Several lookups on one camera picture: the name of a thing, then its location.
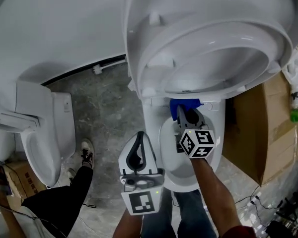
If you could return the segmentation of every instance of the concrete floor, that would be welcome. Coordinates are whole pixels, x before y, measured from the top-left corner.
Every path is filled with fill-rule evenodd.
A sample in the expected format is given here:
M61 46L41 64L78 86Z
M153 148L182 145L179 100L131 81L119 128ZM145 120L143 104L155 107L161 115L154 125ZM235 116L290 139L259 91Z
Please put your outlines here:
M119 182L118 156L127 140L139 130L144 130L144 119L140 100L127 85L130 78L127 64L120 64L104 70L100 75L86 70L55 82L48 87L54 92L68 92L72 95L76 129L76 152L62 164L58 184L68 185L66 169L77 170L80 166L80 141L89 138L95 147L95 169L93 181L85 203L95 204L92 209L83 206L69 237L112 237L125 210ZM250 196L257 184L222 157L216 171L219 179L228 187L235 201ZM291 196L298 188L298 162L269 184L258 188L263 205L276 207L285 196ZM263 227L256 214L255 206L244 200L236 205L241 222L253 226L258 237ZM266 225L274 216L274 210L258 206L258 215ZM180 222L178 207L173 207L172 225L177 230Z

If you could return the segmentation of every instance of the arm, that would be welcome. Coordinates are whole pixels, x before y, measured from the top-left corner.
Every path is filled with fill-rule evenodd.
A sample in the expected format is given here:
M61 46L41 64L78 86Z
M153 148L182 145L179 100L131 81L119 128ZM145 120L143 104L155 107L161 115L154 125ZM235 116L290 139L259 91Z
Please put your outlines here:
M115 232L113 238L139 238L143 216L131 216L126 209Z
M223 236L231 228L241 225L233 197L204 159L190 160L212 220L219 235Z
M6 208L9 207L8 200L6 198L5 192L0 190L0 205ZM14 214L4 208L0 207L3 218L9 228L9 237L13 238L26 238L19 222L16 220Z

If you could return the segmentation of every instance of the toilet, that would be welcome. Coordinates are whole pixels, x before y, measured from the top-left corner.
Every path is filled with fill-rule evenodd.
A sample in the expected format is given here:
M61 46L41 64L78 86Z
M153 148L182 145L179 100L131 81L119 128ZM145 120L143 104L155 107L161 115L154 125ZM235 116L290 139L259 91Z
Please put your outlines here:
M75 152L71 95L23 81L5 86L0 91L0 131L20 133L34 173L46 186L54 186L61 162Z
M287 65L298 45L298 0L125 0L122 17L129 88L142 102L164 186L196 190L191 162L177 152L170 100L199 99L197 111L215 134L207 161L216 171L225 101Z

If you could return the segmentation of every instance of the person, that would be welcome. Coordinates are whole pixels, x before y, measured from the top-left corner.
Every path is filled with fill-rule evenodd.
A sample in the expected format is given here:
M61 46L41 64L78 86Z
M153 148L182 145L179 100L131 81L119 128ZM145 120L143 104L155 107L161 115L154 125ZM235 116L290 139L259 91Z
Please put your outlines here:
M217 178L205 159L190 159L211 218L222 238L256 238L250 227L239 221L232 195ZM181 222L179 238L216 238L211 222L204 210L199 190L174 193ZM126 210L114 232L113 238L176 238L171 226L171 191L163 190L158 213L131 216Z
M26 198L19 209L23 215L9 211L5 192L0 190L0 210L4 219L0 215L0 237L66 238L69 235L93 176L94 147L88 139L82 141L81 151L82 166L76 175L73 170L68 172L71 185L44 190Z

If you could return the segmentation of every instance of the shoe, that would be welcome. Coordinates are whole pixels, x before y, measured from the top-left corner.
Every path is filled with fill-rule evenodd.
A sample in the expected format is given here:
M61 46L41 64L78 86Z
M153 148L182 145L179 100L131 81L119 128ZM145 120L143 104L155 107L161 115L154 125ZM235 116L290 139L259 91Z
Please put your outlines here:
M68 174L68 177L70 179L70 184L71 184L74 177L76 176L76 172L74 171L74 169L69 168L66 173Z
M88 139L83 139L81 143L81 151L82 151L82 165L86 167L94 168L94 147L91 141Z

